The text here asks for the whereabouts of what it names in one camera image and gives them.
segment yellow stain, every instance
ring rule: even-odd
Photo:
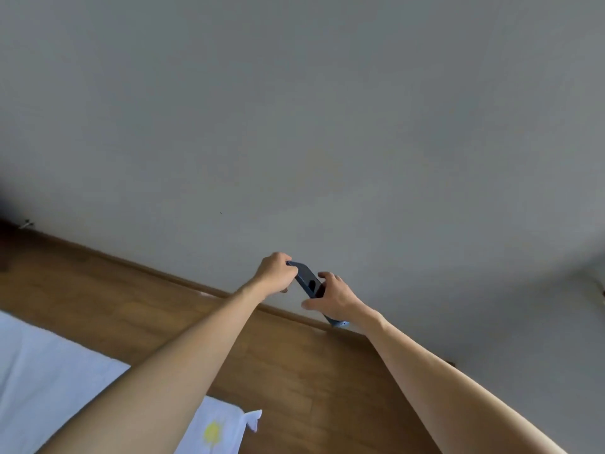
[[[214,447],[221,441],[223,426],[216,421],[212,421],[204,430],[204,442]]]

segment white wall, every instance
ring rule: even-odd
[[[604,11],[0,0],[3,214],[227,290],[283,250],[458,359],[605,249]]]
[[[458,362],[570,453],[605,447],[605,306],[594,284],[569,282],[534,299],[508,335]]]

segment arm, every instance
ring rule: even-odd
[[[221,307],[113,382],[39,453],[172,454],[254,308],[297,274],[290,259],[263,259]]]
[[[323,298],[305,309],[359,326],[443,454],[564,454],[520,414],[363,304],[330,272]]]

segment blue smartphone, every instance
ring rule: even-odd
[[[296,277],[297,282],[302,287],[302,289],[305,290],[309,298],[322,298],[324,296],[324,293],[326,292],[326,287],[324,287],[320,280],[315,277],[315,274],[307,267],[307,265],[304,265],[302,263],[296,263],[294,261],[286,261],[285,263],[288,266],[298,267],[298,274]],[[345,326],[349,324],[349,322],[347,321],[334,320],[333,318],[330,318],[327,315],[324,315],[324,317],[333,327]]]

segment white towel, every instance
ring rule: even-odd
[[[34,453],[127,369],[0,312],[0,453]],[[176,453],[235,454],[261,413],[205,397]]]

